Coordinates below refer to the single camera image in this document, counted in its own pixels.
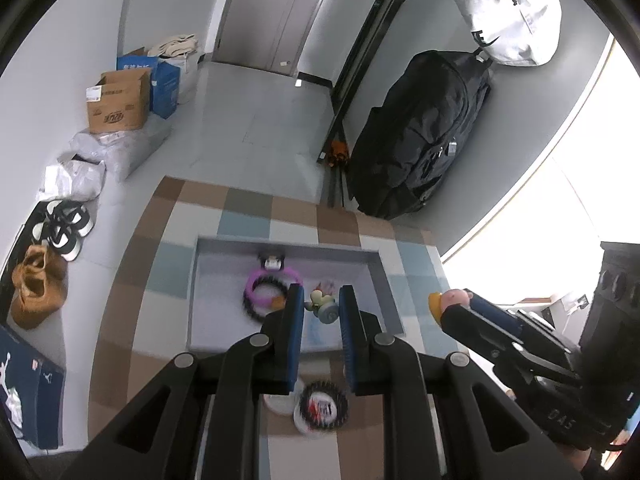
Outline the person's right hand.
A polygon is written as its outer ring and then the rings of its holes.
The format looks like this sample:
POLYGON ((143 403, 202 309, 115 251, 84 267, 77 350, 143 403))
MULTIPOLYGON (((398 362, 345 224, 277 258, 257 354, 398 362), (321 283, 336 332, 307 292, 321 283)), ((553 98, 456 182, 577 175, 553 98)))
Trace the person's right hand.
MULTIPOLYGON (((603 453, 605 458, 608 460, 611 457, 619 456, 630 436, 631 433, 628 430, 622 430, 613 441, 612 450, 607 450, 603 453)), ((603 454, 593 451, 592 448, 587 448, 586 450, 569 448, 566 452, 566 458, 582 475, 583 479, 607 479, 608 470, 602 467, 603 454)))

